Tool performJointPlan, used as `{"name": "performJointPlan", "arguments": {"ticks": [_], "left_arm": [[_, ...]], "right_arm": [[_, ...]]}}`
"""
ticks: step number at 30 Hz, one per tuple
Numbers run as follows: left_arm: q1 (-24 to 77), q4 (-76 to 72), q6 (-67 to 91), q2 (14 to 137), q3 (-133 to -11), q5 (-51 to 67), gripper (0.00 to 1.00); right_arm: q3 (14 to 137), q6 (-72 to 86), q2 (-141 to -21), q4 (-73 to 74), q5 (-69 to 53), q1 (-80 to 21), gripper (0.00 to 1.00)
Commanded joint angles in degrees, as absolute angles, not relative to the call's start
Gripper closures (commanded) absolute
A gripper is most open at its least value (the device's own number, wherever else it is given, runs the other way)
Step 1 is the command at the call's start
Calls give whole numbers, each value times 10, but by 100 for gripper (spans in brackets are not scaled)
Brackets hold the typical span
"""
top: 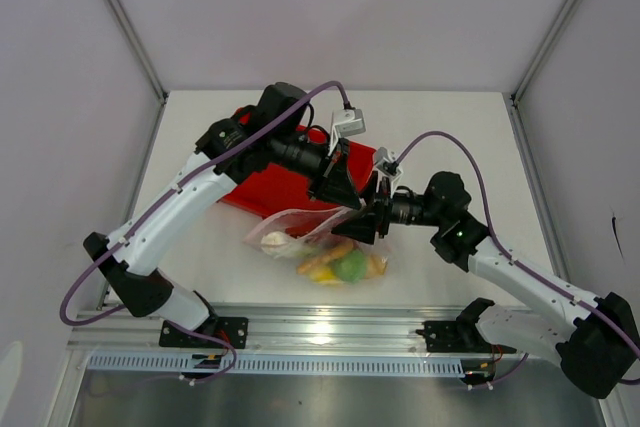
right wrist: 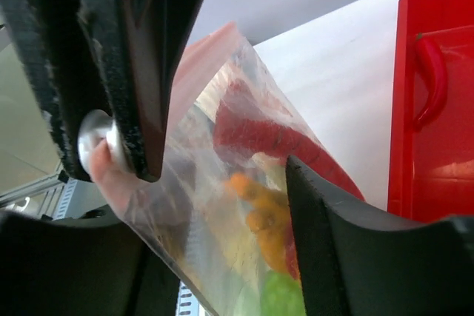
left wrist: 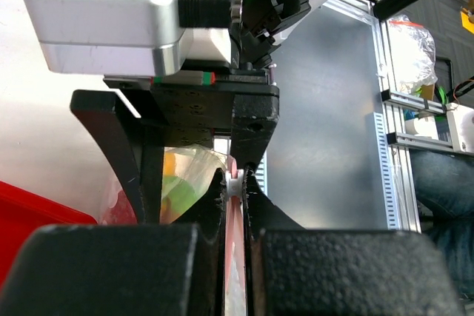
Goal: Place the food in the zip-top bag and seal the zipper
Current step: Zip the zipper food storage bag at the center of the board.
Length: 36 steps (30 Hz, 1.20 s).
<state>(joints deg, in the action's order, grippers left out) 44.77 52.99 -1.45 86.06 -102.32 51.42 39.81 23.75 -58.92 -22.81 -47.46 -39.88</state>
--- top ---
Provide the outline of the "green custard apple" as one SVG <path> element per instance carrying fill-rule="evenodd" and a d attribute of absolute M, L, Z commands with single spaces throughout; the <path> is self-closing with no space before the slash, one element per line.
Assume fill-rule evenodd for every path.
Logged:
<path fill-rule="evenodd" d="M 341 281 L 356 283 L 362 280 L 367 272 L 367 256 L 360 250 L 353 250 L 331 264 L 334 275 Z"/>

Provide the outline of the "yellow ginger root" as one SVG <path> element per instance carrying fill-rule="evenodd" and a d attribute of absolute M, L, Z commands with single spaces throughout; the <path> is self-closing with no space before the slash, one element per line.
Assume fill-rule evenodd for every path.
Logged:
<path fill-rule="evenodd" d="M 318 255 L 304 260 L 296 268 L 298 275 L 306 275 L 310 278 L 310 274 L 321 269 L 331 269 L 331 263 L 350 251 L 354 250 L 354 243 L 351 240 L 342 241 L 335 246 L 324 250 Z"/>

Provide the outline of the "green white leek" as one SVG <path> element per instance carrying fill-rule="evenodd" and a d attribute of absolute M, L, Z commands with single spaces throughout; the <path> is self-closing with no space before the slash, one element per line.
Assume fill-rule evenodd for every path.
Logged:
<path fill-rule="evenodd" d="M 276 259 L 305 259 L 317 255 L 321 248 L 305 237 L 292 237 L 285 232 L 273 231 L 261 238 L 260 249 Z"/>

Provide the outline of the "clear zip top bag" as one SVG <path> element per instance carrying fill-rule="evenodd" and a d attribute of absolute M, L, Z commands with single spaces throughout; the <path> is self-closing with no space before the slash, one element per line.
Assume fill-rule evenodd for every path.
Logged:
<path fill-rule="evenodd" d="M 328 210 L 320 210 L 320 211 L 312 211 L 312 210 L 302 210 L 302 209 L 289 209 L 273 214 L 263 221 L 261 221 L 256 227 L 254 227 L 244 238 L 244 243 L 251 246 L 257 251 L 264 253 L 260 249 L 260 241 L 261 238 L 273 231 L 281 231 L 292 237 L 305 237 L 306 240 L 314 242 L 318 244 L 321 248 L 321 252 L 326 249 L 329 249 L 336 244 L 351 240 L 345 237 L 337 236 L 331 233 L 333 227 L 335 227 L 339 222 L 343 221 L 346 217 L 350 216 L 352 211 L 348 208 L 337 207 Z M 389 261 L 390 261 L 390 253 L 389 248 L 385 243 L 380 242 L 375 245 L 367 245 L 360 242 L 356 242 L 351 240 L 354 243 L 354 250 L 362 251 L 366 256 L 375 254 L 387 259 L 387 269 L 385 274 L 388 271 Z M 299 264 L 301 264 L 305 259 L 276 259 L 276 260 L 288 260 L 291 262 L 295 262 L 297 264 L 296 268 Z M 363 278 L 359 282 L 372 280 Z M 339 285 L 345 284 L 357 284 L 356 283 L 347 283 L 343 282 Z"/>

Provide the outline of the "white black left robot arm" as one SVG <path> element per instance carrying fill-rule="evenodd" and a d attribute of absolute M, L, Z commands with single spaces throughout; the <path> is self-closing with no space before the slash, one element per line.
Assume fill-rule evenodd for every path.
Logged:
<path fill-rule="evenodd" d="M 215 339 L 213 309 L 163 274 L 159 262 L 203 212 L 270 165 L 305 177 L 314 201 L 359 208 L 348 138 L 365 131 L 362 112 L 345 100 L 322 143 L 299 127 L 313 110 L 312 99 L 330 86 L 311 92 L 285 82 L 267 86 L 256 104 L 206 130 L 182 170 L 142 213 L 107 235 L 94 232 L 85 239 L 86 252 L 132 316 L 157 314 L 181 326 L 197 347 Z"/>

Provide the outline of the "yellow lemon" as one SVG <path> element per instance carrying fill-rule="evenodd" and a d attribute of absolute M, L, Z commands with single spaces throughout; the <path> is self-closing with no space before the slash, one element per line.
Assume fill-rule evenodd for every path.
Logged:
<path fill-rule="evenodd" d="M 331 269 L 314 271 L 310 274 L 310 278 L 313 282 L 322 285 L 339 285 L 342 283 L 342 280 L 337 277 Z"/>

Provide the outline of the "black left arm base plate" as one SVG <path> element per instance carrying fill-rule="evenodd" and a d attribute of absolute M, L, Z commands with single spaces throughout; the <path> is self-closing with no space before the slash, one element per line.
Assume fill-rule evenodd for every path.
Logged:
<path fill-rule="evenodd" d="M 249 331 L 246 317 L 216 317 L 206 321 L 194 331 L 164 321 L 159 336 L 159 346 L 165 348 L 244 349 Z"/>

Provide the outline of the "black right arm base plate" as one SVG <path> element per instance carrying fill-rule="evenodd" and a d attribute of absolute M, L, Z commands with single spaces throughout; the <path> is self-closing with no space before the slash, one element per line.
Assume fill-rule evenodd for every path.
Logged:
<path fill-rule="evenodd" d="M 491 347 L 485 341 L 474 325 L 458 321 L 424 321 L 415 330 L 421 337 L 430 353 L 469 353 L 491 354 L 497 353 L 496 347 Z"/>

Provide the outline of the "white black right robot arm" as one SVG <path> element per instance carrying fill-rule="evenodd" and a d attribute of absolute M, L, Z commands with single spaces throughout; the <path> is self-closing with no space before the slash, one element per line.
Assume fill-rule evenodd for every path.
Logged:
<path fill-rule="evenodd" d="M 525 265 L 469 212 L 470 201 L 461 177 L 452 172 L 434 174 L 421 195 L 392 193 L 383 179 L 365 207 L 332 231 L 372 244 L 392 224 L 435 228 L 430 243 L 442 260 L 498 286 L 530 310 L 518 314 L 492 301 L 474 301 L 456 327 L 464 348 L 475 351 L 489 343 L 532 354 L 596 399 L 627 384 L 625 375 L 639 359 L 629 303 L 614 292 L 600 297 Z"/>

